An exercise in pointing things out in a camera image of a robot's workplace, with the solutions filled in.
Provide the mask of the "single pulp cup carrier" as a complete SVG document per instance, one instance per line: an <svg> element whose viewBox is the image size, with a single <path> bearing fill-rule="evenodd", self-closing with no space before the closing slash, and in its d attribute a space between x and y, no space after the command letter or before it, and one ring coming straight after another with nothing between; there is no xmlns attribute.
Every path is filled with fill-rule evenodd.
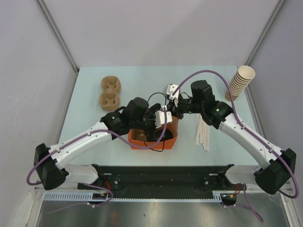
<svg viewBox="0 0 303 227"><path fill-rule="evenodd" d="M136 141L147 142L147 136L145 135L143 130L133 129L131 132L131 139Z"/></svg>

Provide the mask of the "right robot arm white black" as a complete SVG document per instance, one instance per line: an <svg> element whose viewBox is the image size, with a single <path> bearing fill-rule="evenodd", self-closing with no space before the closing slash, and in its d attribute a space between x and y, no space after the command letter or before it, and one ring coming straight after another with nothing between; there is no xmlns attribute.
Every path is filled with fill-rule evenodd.
<svg viewBox="0 0 303 227"><path fill-rule="evenodd" d="M257 162L257 166L228 167L218 178L222 189L229 190L237 183L256 184L266 193L275 194L294 176L296 153L290 148L282 150L253 131L236 114L234 105L215 99L212 87L205 80L191 84L189 98L183 98L179 90L176 84L169 84L166 90L168 110L174 116L201 115L207 125L231 137Z"/></svg>

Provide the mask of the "stack of paper cups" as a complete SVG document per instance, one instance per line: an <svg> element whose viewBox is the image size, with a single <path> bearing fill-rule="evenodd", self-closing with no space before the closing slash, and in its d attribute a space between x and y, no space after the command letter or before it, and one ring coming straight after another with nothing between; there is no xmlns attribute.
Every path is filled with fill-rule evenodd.
<svg viewBox="0 0 303 227"><path fill-rule="evenodd" d="M256 73L252 67L247 65L240 66L229 82L229 90L226 91L225 98L231 101L232 97L233 101L235 101L255 78L255 75Z"/></svg>

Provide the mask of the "orange paper bag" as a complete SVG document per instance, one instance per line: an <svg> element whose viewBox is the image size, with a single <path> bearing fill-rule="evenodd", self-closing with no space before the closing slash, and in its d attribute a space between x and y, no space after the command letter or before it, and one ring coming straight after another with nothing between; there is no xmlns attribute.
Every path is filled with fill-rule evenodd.
<svg viewBox="0 0 303 227"><path fill-rule="evenodd" d="M178 132L178 118L173 116L172 119L173 119L172 123L167 124L166 129L175 130L176 132ZM145 132L145 135L147 136L147 139L148 139L147 142L132 140L131 139L132 130L130 130L130 132L128 133L128 141L139 147L152 146L161 136L163 128L164 128L164 126L161 126L160 128L156 129L154 132ZM150 150L155 151L155 152L163 152L164 150L172 149L177 138L178 138L178 135L172 140L167 140L167 141L160 140L160 142L156 146L150 148Z"/></svg>

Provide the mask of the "black coffee cup lid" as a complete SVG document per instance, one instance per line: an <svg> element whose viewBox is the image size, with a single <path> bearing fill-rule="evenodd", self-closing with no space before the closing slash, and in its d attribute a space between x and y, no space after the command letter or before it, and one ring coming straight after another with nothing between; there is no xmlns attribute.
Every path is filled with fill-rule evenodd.
<svg viewBox="0 0 303 227"><path fill-rule="evenodd" d="M161 141L172 140L177 135L178 135L178 133L175 130L166 129Z"/></svg>

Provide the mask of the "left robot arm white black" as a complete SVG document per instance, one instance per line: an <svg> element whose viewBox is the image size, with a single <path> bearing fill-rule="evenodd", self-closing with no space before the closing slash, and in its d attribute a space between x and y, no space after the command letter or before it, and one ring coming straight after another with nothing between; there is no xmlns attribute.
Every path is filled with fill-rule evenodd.
<svg viewBox="0 0 303 227"><path fill-rule="evenodd" d="M165 105L149 106L146 100L136 97L127 106L107 113L95 125L72 139L49 147L44 143L38 145L32 171L37 172L40 184L47 191L68 181L99 189L104 185L105 178L98 173L96 165L75 166L71 165L71 161L106 141L120 139L127 143L123 135L131 129L155 131L162 127L164 133L169 122L171 113Z"/></svg>

